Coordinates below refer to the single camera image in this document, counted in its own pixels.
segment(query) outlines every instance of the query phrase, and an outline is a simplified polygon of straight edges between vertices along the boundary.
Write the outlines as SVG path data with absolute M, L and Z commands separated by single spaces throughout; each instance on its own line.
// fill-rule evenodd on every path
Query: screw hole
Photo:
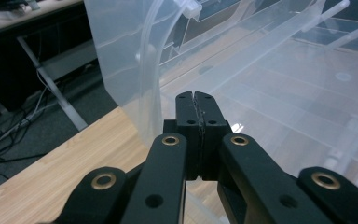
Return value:
M 316 173 L 312 174 L 311 178 L 312 178 L 313 182 L 315 182 L 317 185 L 319 185 L 322 188 L 325 188 L 325 189 L 341 188 L 339 181 L 332 175 L 322 173 L 322 172 L 316 172 Z
M 92 179 L 91 186 L 94 189 L 109 189 L 116 183 L 116 176 L 112 173 L 104 173 Z
M 286 194 L 282 195 L 279 198 L 279 202 L 287 208 L 297 208 L 298 207 L 298 202 L 296 201 L 296 199 L 294 199 L 290 195 L 286 195 Z
M 237 146 L 246 146 L 249 143 L 249 140 L 242 136 L 234 136 L 231 138 L 231 142 Z
M 146 198 L 145 202 L 149 208 L 158 208 L 164 203 L 164 200 L 158 194 L 151 194 Z
M 162 139 L 162 143 L 166 146 L 174 146 L 179 143 L 179 138 L 175 136 L 167 136 Z

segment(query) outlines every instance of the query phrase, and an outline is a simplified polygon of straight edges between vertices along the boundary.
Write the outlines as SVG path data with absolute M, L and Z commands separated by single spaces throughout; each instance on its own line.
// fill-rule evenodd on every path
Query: transparent plastic container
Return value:
M 358 185 L 358 21 L 331 18 L 350 2 L 216 2 L 85 1 L 105 87 L 146 144 L 177 94 L 203 91 L 288 174 Z M 187 184 L 186 222 L 227 222 L 214 183 Z

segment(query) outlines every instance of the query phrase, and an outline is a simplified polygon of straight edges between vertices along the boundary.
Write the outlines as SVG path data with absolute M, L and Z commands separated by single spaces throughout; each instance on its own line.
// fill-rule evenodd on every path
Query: desk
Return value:
M 92 40 L 41 63 L 22 36 L 60 21 L 84 16 L 86 9 L 82 0 L 45 0 L 39 2 L 39 6 L 40 9 L 36 11 L 32 11 L 30 7 L 27 7 L 26 14 L 15 20 L 0 20 L 0 38 L 18 38 L 22 48 L 33 61 L 37 71 L 46 81 L 52 93 L 57 97 L 62 110 L 80 131 L 87 127 L 87 123 L 63 97 L 54 81 L 97 58 Z
M 0 224 L 52 221 L 88 172 L 102 166 L 128 172 L 147 153 L 130 119 L 117 108 L 1 185 Z M 216 223 L 216 214 L 224 215 L 213 182 L 191 182 L 187 189 L 205 200 L 187 193 L 185 223 Z

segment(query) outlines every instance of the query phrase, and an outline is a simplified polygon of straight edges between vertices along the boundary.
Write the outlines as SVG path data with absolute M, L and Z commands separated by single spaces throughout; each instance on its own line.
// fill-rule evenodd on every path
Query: black bracket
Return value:
M 92 171 L 54 223 L 182 223 L 186 181 L 218 181 L 231 223 L 358 223 L 358 188 L 321 167 L 288 175 L 250 136 L 233 133 L 215 99 L 176 97 L 144 163 Z

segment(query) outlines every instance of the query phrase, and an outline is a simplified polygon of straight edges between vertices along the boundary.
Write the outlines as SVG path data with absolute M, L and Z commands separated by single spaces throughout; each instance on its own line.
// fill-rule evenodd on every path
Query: wooden tabletop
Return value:
M 130 119 L 117 108 L 1 185 L 0 224 L 51 222 L 87 173 L 103 166 L 128 172 L 147 153 Z M 225 218 L 215 188 L 201 181 L 187 185 L 185 223 Z

